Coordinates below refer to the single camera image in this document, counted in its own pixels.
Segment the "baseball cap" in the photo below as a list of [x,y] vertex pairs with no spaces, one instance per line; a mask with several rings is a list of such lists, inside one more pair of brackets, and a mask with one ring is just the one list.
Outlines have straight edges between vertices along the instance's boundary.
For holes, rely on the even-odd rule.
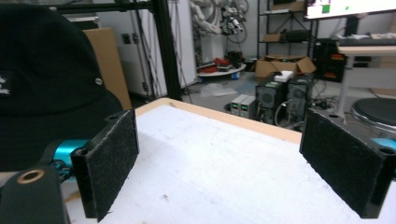
[[87,36],[58,12],[0,5],[0,171],[35,165],[60,139],[90,139],[122,110]]

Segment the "computer tower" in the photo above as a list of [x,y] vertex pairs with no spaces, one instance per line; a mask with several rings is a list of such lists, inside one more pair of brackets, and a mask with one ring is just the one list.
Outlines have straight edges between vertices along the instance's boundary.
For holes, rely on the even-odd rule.
[[287,117],[290,121],[303,121],[311,99],[313,74],[295,76],[288,84]]
[[286,91],[287,82],[275,81],[274,77],[268,77],[262,84],[256,86],[259,112],[257,119],[268,124],[276,124],[281,121],[284,118],[285,110],[279,107],[286,101]]
[[248,96],[245,94],[241,94],[235,99],[231,101],[231,114],[240,116],[241,115],[241,103],[247,98]]
[[248,96],[244,101],[241,102],[240,117],[254,119],[256,111],[256,97]]
[[317,67],[317,79],[342,82],[347,57],[338,52],[335,40],[318,39],[314,48],[313,62]]

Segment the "white desk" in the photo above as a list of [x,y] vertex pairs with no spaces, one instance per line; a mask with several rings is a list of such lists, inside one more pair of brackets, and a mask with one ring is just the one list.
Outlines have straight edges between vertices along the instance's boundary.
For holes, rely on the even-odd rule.
[[[379,219],[360,219],[299,153],[299,133],[161,99],[140,107],[140,154],[101,222],[396,223],[391,184]],[[95,223],[80,199],[72,223]]]
[[350,87],[396,89],[396,69],[353,67],[354,56],[396,56],[396,47],[338,47],[338,51],[349,57],[337,106],[339,116],[344,116],[347,90]]

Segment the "black velcro pad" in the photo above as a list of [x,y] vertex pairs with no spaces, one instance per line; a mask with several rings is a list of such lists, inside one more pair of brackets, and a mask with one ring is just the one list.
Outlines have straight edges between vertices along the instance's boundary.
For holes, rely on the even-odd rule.
[[109,117],[107,126],[71,154],[86,217],[102,220],[139,153],[134,110]]
[[396,168],[396,153],[353,133],[343,119],[308,109],[300,152],[362,218],[376,218]]

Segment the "computer screen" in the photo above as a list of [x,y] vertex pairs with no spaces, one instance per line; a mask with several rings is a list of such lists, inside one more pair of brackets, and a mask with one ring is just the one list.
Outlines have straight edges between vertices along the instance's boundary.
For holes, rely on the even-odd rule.
[[324,20],[396,10],[396,0],[305,0],[304,18]]

